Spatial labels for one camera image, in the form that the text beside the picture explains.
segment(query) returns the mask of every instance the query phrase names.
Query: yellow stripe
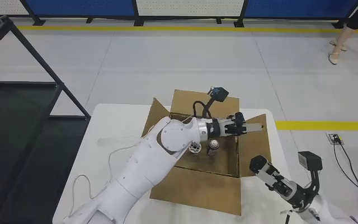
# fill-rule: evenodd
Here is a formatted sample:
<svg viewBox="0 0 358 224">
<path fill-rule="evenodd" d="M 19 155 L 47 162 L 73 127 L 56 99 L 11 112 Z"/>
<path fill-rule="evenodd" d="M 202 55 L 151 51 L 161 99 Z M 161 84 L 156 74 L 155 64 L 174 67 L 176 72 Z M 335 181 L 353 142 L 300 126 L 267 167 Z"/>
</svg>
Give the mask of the yellow stripe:
<svg viewBox="0 0 358 224">
<path fill-rule="evenodd" d="M 277 121 L 277 130 L 358 130 L 358 122 Z"/>
<path fill-rule="evenodd" d="M 295 29 L 259 27 L 192 27 L 192 26 L 18 26 L 21 30 L 55 31 L 221 31 L 221 32 L 340 32 L 338 29 Z"/>
</svg>

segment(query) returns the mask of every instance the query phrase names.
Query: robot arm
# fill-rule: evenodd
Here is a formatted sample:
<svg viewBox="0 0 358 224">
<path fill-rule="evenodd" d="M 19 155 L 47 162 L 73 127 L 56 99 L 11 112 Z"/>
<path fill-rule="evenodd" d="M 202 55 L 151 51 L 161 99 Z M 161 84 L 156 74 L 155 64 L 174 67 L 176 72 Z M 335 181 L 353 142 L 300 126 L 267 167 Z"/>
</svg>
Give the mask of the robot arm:
<svg viewBox="0 0 358 224">
<path fill-rule="evenodd" d="M 354 224 L 349 217 L 335 219 L 328 209 L 326 200 L 318 194 L 318 171 L 322 170 L 321 158 L 311 152 L 299 152 L 299 162 L 311 173 L 312 182 L 309 187 L 302 188 L 294 181 L 287 180 L 263 156 L 251 160 L 250 170 L 265 182 L 269 190 L 277 192 L 285 201 L 290 203 L 305 222 L 310 224 Z"/>
<path fill-rule="evenodd" d="M 215 100 L 224 100 L 227 96 L 223 89 L 211 91 Z M 246 124 L 241 113 L 225 119 L 207 119 L 203 112 L 203 118 L 194 117 L 187 124 L 165 117 L 141 139 L 124 171 L 110 181 L 106 190 L 64 222 L 123 223 L 134 204 L 166 177 L 191 142 L 199 144 L 210 138 L 239 136 L 254 130 L 261 130 L 261 124 Z"/>
</svg>

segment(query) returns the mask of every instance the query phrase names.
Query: floor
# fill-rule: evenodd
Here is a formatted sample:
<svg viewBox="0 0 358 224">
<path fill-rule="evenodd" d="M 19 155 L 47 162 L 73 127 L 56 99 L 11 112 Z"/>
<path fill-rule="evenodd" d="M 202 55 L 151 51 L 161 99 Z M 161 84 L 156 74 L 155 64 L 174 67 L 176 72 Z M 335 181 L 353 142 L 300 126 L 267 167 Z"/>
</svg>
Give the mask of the floor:
<svg viewBox="0 0 358 224">
<path fill-rule="evenodd" d="M 31 25 L 16 19 L 18 25 Z M 84 20 L 52 19 L 46 25 Z M 91 26 L 132 26 L 94 20 Z M 149 22 L 145 26 L 219 26 L 213 21 Z M 232 27 L 232 21 L 222 26 Z M 248 21 L 246 27 L 332 28 L 328 23 Z M 357 121 L 358 37 L 347 42 L 338 65 L 327 59 L 335 33 L 214 31 L 23 31 L 76 98 L 92 113 L 100 103 L 170 105 L 173 90 L 222 86 L 242 108 L 265 108 L 276 120 Z M 12 35 L 0 41 L 1 81 L 51 81 Z M 53 114 L 81 114 L 61 95 Z M 291 177 L 305 186 L 308 173 L 298 151 L 323 159 L 321 193 L 348 214 L 358 214 L 358 191 L 340 171 L 327 131 L 279 130 Z M 354 167 L 358 132 L 338 132 Z M 343 168 L 349 171 L 341 149 Z"/>
</svg>

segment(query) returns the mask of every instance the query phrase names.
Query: cardboard box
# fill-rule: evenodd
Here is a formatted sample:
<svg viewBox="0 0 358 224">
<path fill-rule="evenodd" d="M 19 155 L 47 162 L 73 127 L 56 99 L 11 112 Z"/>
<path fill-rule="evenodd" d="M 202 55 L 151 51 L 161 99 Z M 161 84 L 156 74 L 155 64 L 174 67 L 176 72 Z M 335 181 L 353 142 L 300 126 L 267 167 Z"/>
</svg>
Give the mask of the cardboard box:
<svg viewBox="0 0 358 224">
<path fill-rule="evenodd" d="M 209 99 L 206 93 L 175 90 L 169 112 L 154 98 L 143 133 L 165 116 L 184 120 L 193 113 L 194 101 L 207 103 Z M 202 107 L 198 105 L 196 111 L 201 114 Z M 216 101 L 210 112 L 215 118 L 235 114 L 239 112 L 239 99 L 227 97 L 224 102 Z M 152 189 L 150 198 L 241 215 L 241 177 L 254 176 L 249 170 L 250 160 L 263 155 L 271 161 L 266 115 L 249 119 L 247 123 L 261 123 L 263 130 L 238 137 L 238 143 L 234 136 L 218 138 L 220 147 L 214 157 L 206 154 L 207 143 L 201 144 L 196 156 L 187 150 L 164 180 Z"/>
</svg>

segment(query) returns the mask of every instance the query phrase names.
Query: power outlet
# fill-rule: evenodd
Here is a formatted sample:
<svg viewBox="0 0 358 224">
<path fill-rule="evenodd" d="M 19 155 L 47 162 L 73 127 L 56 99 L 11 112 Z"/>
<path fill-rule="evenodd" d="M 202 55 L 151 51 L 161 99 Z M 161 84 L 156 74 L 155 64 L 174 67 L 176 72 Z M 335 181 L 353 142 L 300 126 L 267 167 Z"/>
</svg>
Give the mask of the power outlet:
<svg viewBox="0 0 358 224">
<path fill-rule="evenodd" d="M 342 142 L 342 145 L 344 145 L 343 139 L 342 139 L 342 137 L 341 137 L 339 134 L 337 134 L 337 133 L 328 133 L 328 132 L 327 132 L 327 133 L 326 133 L 326 136 L 327 136 L 327 138 L 328 138 L 330 144 L 339 145 L 338 142 L 335 142 L 335 141 L 334 141 L 334 135 L 338 135 L 338 138 L 340 138 L 340 140 L 341 140 L 341 142 Z"/>
</svg>

